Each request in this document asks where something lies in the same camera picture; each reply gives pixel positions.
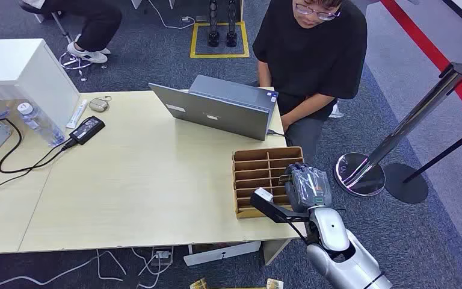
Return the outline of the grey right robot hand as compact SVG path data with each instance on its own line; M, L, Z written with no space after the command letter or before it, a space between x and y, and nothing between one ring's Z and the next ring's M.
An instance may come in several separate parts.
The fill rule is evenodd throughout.
M314 206L331 205L332 195L327 173L306 163L288 165L279 179L293 211L304 213Z

